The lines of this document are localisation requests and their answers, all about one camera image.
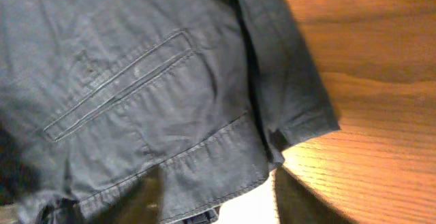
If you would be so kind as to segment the navy blue shorts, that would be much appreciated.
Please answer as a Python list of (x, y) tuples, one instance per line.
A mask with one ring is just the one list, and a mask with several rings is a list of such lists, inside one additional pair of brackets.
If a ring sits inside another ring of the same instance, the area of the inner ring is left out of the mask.
[(1, 0), (1, 203), (88, 223), (159, 166), (160, 223), (213, 223), (339, 129), (285, 0)]

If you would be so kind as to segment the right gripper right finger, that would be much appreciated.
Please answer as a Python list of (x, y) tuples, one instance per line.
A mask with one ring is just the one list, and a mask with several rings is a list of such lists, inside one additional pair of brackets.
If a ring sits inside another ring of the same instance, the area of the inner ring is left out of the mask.
[(275, 170), (274, 191), (280, 224), (355, 224), (284, 167)]

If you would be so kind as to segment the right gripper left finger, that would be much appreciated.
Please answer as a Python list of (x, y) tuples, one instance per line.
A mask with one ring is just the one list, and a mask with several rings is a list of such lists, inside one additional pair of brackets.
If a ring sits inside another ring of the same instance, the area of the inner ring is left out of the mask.
[(93, 217), (89, 223), (158, 224), (163, 189), (160, 167), (152, 167), (120, 200)]

